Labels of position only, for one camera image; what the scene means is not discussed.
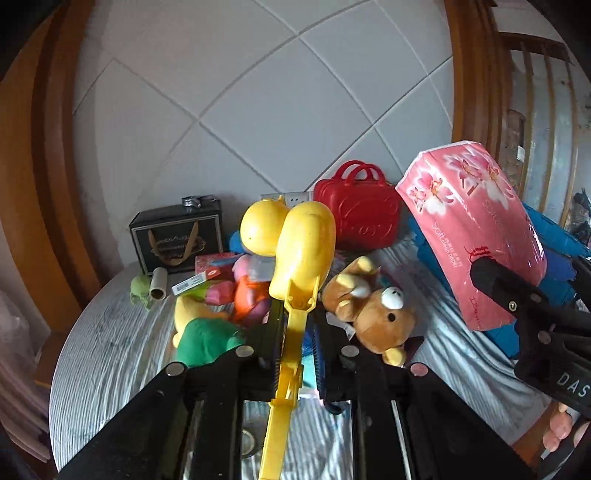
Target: black gift box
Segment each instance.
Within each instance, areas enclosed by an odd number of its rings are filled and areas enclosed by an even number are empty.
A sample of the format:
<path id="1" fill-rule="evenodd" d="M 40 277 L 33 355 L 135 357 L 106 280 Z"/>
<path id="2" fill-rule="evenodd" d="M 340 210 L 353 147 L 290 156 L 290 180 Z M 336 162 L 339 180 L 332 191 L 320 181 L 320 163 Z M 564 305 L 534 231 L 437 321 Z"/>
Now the black gift box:
<path id="1" fill-rule="evenodd" d="M 157 267 L 169 273 L 191 271 L 196 255 L 223 252 L 222 207 L 211 195 L 139 212 L 129 230 L 144 274 Z"/>

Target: white tiled wall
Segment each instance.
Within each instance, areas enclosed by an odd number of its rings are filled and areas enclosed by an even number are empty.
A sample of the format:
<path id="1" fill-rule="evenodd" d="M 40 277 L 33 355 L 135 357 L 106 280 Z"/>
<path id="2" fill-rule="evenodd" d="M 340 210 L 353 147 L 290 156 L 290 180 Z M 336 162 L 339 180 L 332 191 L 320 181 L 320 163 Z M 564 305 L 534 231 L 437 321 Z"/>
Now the white tiled wall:
<path id="1" fill-rule="evenodd" d="M 138 211 L 183 196 L 219 196 L 231 231 L 351 158 L 399 180 L 450 141 L 451 55 L 441 0 L 98 0 L 74 156 L 103 266 L 135 261 Z"/>

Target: electrical outlet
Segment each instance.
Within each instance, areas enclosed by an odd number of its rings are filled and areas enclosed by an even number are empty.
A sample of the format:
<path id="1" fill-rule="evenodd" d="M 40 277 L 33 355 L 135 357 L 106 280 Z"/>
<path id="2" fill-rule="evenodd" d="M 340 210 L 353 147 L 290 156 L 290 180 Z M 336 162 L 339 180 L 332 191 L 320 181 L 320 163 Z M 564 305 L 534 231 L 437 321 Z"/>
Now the electrical outlet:
<path id="1" fill-rule="evenodd" d="M 281 195 L 285 199 L 285 204 L 292 208 L 299 203 L 309 202 L 312 199 L 312 192 L 288 192 L 288 193 L 264 193 L 262 199 L 279 199 Z"/>

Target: orange plush toy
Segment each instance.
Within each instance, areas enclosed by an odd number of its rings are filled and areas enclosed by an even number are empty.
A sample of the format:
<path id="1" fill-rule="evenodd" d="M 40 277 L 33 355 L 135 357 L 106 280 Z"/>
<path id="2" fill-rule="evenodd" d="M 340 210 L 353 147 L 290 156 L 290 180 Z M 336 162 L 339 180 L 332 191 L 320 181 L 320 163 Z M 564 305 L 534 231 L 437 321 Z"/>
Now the orange plush toy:
<path id="1" fill-rule="evenodd" d="M 250 255 L 243 255 L 232 267 L 236 293 L 231 320 L 245 327 L 261 323 L 271 309 L 269 282 L 253 282 L 248 277 L 248 264 L 251 258 Z"/>

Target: human hand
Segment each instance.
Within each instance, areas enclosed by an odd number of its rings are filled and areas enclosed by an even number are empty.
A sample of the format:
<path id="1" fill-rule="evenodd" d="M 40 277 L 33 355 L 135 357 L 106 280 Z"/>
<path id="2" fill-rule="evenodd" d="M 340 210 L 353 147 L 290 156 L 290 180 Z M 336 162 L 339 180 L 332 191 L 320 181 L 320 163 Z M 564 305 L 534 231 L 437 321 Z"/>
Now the human hand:
<path id="1" fill-rule="evenodd" d="M 546 430 L 546 433 L 544 433 L 542 439 L 544 447 L 551 452 L 555 452 L 556 449 L 558 449 L 560 442 L 569 436 L 573 429 L 573 419 L 568 413 L 566 413 L 566 409 L 567 406 L 563 403 L 558 404 L 558 412 L 552 415 L 552 418 L 550 419 L 550 427 Z M 579 444 L 581 438 L 583 438 L 587 427 L 589 427 L 588 421 L 581 425 L 574 434 L 573 440 L 575 447 Z"/>

